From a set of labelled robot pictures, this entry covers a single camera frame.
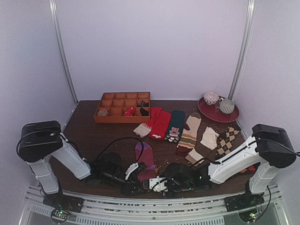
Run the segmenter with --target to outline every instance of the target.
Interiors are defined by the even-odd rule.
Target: metal frame
[[[242,39],[242,45],[240,48],[240,55],[238,59],[238,64],[235,69],[232,85],[228,95],[229,99],[234,100],[237,90],[239,88],[239,82],[243,72],[244,60],[247,52],[247,48],[250,42],[252,24],[254,20],[254,11],[255,11],[255,0],[248,0],[248,10],[246,16],[246,23],[244,29],[244,35]]]
[[[270,190],[271,202],[276,205],[280,223],[288,225],[284,202],[277,185],[270,186]],[[44,216],[50,215],[52,208],[43,205],[43,197],[39,191],[39,187],[29,187],[20,225],[27,224],[32,211]],[[197,198],[151,200],[112,198],[69,191],[64,191],[64,193],[84,199],[82,212],[72,213],[72,217],[68,220],[70,223],[80,225],[223,225],[224,216],[238,213],[237,211],[226,211],[224,198],[242,194],[240,192]],[[265,203],[262,205],[266,206],[269,200],[268,191],[265,191],[264,198]]]
[[[73,82],[71,79],[71,75],[70,75],[70,71],[69,71],[69,67],[68,67],[68,63],[67,63],[67,58],[66,58],[66,53],[65,53],[62,38],[61,38],[60,23],[58,20],[58,14],[57,14],[57,8],[56,8],[56,0],[50,0],[50,11],[51,11],[51,16],[52,16],[52,20],[53,20],[53,24],[54,24],[54,28],[55,28],[57,43],[58,43],[59,52],[60,52],[60,60],[61,60],[61,64],[63,67],[63,71],[66,76],[67,84],[71,91],[73,101],[75,104],[77,104],[78,99],[77,99],[74,85],[73,85]]]

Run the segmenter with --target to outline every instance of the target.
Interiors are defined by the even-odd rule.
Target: white bowl
[[[219,95],[214,92],[205,92],[203,98],[208,105],[213,105],[220,99]]]

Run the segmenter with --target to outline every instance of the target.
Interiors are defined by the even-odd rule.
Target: striped sock
[[[200,114],[194,112],[188,117],[186,124],[183,126],[183,132],[177,145],[176,154],[186,156],[195,147],[200,123]]]

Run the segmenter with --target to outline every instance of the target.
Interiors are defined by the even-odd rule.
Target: dark wooden table
[[[99,101],[81,101],[74,111],[70,121],[68,122],[64,134],[69,139],[74,141],[83,157],[92,161],[98,153],[111,141],[116,138],[125,136],[137,137],[133,130],[138,124],[97,124],[94,122],[93,115]],[[199,112],[196,101],[151,101],[151,106],[162,107],[164,111],[171,112],[174,109],[183,110],[187,117],[193,112]],[[211,159],[214,159],[214,151],[204,147],[199,142],[202,139],[202,134],[205,128],[215,124],[220,132],[223,132],[229,124],[214,122],[202,115],[202,121],[198,130],[196,150],[204,157],[209,154]],[[168,141],[154,140],[148,137],[143,138],[143,141],[148,143],[154,152],[154,159],[160,171],[163,171],[168,163],[182,162],[188,164],[183,157],[177,156],[176,144]],[[236,148],[244,142],[241,134],[234,141],[233,147]],[[109,151],[115,151],[122,157],[123,168],[127,168],[135,161],[135,140],[123,140],[117,142],[109,148]],[[128,198],[120,193],[119,187],[111,186],[110,184],[102,183],[100,185],[87,186],[77,178],[54,157],[51,158],[51,165],[55,175],[61,182],[64,190],[74,191],[78,193],[102,195],[110,197]],[[213,190],[205,190],[201,192],[182,192],[179,197],[200,197],[209,195],[220,195],[235,193],[244,190],[245,183],[251,177],[251,174],[237,174],[225,183],[218,185]],[[160,193],[149,193],[133,198],[162,198]]]

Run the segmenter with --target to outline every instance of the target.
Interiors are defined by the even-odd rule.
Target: round tray
[[[198,108],[200,112],[213,121],[231,123],[238,119],[240,112],[236,105],[234,106],[234,111],[231,114],[222,113],[219,106],[219,101],[217,101],[214,105],[208,105],[203,98],[198,101]]]

